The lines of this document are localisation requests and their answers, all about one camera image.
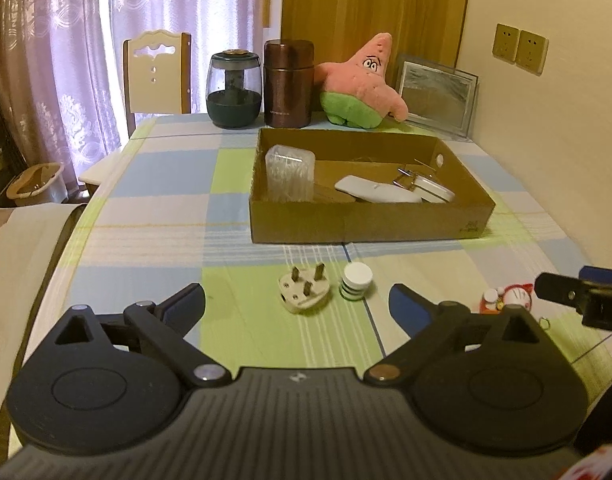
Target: checkered tablecloth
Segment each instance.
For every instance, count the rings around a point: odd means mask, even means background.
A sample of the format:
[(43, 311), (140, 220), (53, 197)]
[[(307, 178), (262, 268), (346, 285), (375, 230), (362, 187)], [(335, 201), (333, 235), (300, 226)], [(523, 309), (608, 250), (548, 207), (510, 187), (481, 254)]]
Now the checkered tablecloth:
[[(455, 140), (447, 140), (449, 147), (497, 204), (483, 238), (253, 245), (247, 193), (259, 126), (229, 132), (195, 115), (142, 123), (68, 243), (30, 350), (71, 304), (89, 304), (98, 314), (121, 312), (134, 301), (159, 302), (200, 282), (207, 309), (186, 340), (231, 371), (353, 366), (362, 373), (407, 340), (388, 310), (393, 283), (476, 310), (486, 288), (532, 282), (544, 270), (575, 276), (586, 263), (520, 182), (473, 142)], [(322, 121), (310, 126), (316, 127), (336, 128)], [(282, 306), (276, 282), (293, 265), (324, 262), (336, 283), (343, 266), (356, 260), (375, 276), (364, 303), (334, 291), (313, 315), (295, 316)], [(595, 396), (612, 377), (612, 334), (582, 327), (566, 307), (535, 300), (532, 312), (550, 320), (551, 337)]]

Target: white wall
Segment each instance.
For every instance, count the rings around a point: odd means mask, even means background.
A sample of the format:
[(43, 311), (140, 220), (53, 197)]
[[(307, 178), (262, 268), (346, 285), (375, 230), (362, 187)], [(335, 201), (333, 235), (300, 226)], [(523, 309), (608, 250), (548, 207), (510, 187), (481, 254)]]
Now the white wall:
[[(492, 56), (497, 23), (550, 40), (541, 76)], [(474, 140), (612, 266), (612, 0), (468, 0), (458, 67), (480, 76)]]

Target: white bottle cap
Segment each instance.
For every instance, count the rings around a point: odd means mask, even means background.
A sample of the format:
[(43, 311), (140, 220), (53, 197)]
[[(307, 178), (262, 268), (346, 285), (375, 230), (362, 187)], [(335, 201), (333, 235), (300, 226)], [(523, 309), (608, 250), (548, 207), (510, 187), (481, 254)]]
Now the white bottle cap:
[(343, 269), (343, 282), (354, 290), (365, 290), (372, 283), (372, 270), (361, 262), (353, 262)]
[(484, 292), (484, 301), (486, 301), (486, 303), (496, 303), (498, 299), (499, 299), (499, 294), (497, 294), (497, 291), (495, 289), (488, 288)]

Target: framed picture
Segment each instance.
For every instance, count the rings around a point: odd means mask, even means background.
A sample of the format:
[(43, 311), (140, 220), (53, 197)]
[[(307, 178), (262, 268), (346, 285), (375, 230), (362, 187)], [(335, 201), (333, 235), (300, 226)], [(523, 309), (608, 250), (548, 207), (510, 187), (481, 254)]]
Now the framed picture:
[(407, 121), (470, 137), (478, 77), (419, 57), (399, 56), (396, 90), (408, 106)]

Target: trash bin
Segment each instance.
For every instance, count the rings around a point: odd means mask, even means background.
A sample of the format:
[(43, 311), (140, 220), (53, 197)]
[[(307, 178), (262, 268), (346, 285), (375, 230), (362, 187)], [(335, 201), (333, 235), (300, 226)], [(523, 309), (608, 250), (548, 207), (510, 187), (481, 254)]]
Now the trash bin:
[(62, 173), (64, 167), (58, 162), (36, 164), (24, 170), (6, 190), (6, 196), (16, 205), (63, 202), (68, 196)]

